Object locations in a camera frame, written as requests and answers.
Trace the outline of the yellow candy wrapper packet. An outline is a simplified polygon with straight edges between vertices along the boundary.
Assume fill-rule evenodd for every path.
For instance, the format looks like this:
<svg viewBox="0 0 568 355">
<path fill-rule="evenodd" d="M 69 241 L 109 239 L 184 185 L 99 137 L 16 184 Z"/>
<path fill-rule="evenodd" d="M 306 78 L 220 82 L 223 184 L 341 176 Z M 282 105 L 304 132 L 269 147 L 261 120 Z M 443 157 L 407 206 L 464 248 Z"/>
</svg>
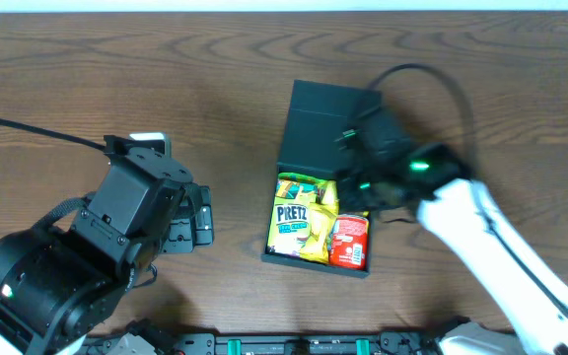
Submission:
<svg viewBox="0 0 568 355">
<path fill-rule="evenodd" d="M 302 259 L 328 263 L 328 237 L 338 210 L 336 182 L 326 180 L 319 186 L 319 196 L 310 204 L 310 235 L 300 249 Z"/>
</svg>

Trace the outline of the red snack can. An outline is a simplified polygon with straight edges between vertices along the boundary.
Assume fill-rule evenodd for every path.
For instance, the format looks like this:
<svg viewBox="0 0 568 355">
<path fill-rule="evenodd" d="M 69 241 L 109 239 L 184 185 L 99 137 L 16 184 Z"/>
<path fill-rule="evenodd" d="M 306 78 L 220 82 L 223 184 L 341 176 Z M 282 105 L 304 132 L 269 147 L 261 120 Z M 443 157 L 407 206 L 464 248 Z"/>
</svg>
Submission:
<svg viewBox="0 0 568 355">
<path fill-rule="evenodd" d="M 359 215 L 339 215 L 330 235 L 329 263 L 363 270 L 366 267 L 369 220 Z"/>
</svg>

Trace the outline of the Haribo gummy bag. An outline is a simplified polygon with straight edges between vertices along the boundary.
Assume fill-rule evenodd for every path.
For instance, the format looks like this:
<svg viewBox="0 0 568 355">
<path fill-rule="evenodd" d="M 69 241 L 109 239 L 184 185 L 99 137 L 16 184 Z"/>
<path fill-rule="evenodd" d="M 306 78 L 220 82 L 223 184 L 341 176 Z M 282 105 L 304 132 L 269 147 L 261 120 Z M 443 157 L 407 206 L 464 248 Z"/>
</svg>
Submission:
<svg viewBox="0 0 568 355">
<path fill-rule="evenodd" d="M 318 189 L 326 188 L 331 180 L 321 179 L 317 177 L 311 177 L 308 175 L 303 175 L 299 173 L 282 172 L 278 174 L 279 179 L 289 180 L 293 182 L 310 184 L 317 187 Z"/>
</svg>

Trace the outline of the black gift box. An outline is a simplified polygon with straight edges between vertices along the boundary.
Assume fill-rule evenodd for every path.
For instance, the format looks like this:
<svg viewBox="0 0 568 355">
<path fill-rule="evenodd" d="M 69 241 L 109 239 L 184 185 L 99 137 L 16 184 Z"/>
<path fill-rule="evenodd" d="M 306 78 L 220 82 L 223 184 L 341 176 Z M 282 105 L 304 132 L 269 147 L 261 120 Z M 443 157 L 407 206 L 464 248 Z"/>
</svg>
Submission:
<svg viewBox="0 0 568 355">
<path fill-rule="evenodd" d="M 372 104 L 381 103 L 379 91 L 295 80 L 285 129 L 276 163 L 276 174 L 297 173 L 314 178 L 337 180 L 339 173 L 350 167 L 351 158 L 336 141 L 342 136 L 352 109 L 363 96 Z M 374 230 L 370 221 L 367 254 L 363 269 L 349 269 L 331 264 L 300 259 L 269 250 L 268 236 L 260 256 L 263 262 L 298 267 L 329 274 L 364 279 L 371 274 Z"/>
</svg>

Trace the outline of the Pretz snack box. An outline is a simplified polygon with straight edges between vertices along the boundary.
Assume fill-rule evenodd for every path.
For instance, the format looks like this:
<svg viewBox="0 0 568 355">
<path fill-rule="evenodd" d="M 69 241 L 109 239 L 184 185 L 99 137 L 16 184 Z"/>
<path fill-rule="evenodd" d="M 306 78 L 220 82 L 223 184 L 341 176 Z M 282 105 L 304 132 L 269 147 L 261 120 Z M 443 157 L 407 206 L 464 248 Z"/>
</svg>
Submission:
<svg viewBox="0 0 568 355">
<path fill-rule="evenodd" d="M 269 253 L 300 256 L 311 235 L 310 206 L 317 196 L 314 184 L 289 179 L 277 181 L 267 240 Z"/>
</svg>

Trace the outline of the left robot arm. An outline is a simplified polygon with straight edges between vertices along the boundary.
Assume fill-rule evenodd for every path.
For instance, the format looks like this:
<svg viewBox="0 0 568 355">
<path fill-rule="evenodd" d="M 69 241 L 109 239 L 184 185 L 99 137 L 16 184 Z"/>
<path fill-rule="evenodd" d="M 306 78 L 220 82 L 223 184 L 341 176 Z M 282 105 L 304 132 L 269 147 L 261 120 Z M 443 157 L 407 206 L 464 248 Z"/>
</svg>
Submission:
<svg viewBox="0 0 568 355">
<path fill-rule="evenodd" d="M 74 354 L 155 259 L 213 242 L 211 191 L 163 133 L 108 135 L 98 189 L 0 240 L 0 354 Z"/>
</svg>

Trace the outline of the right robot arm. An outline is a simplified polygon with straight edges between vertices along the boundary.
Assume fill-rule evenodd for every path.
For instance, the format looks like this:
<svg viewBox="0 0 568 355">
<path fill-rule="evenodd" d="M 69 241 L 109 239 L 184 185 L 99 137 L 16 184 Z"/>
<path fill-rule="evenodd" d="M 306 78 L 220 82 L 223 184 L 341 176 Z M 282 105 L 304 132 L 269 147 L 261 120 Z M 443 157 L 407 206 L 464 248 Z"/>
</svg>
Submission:
<svg viewBox="0 0 568 355">
<path fill-rule="evenodd" d="M 472 167 L 441 143 L 417 145 L 381 106 L 356 108 L 338 139 L 356 210 L 410 210 L 488 292 L 529 354 L 568 354 L 568 286 L 510 223 Z"/>
</svg>

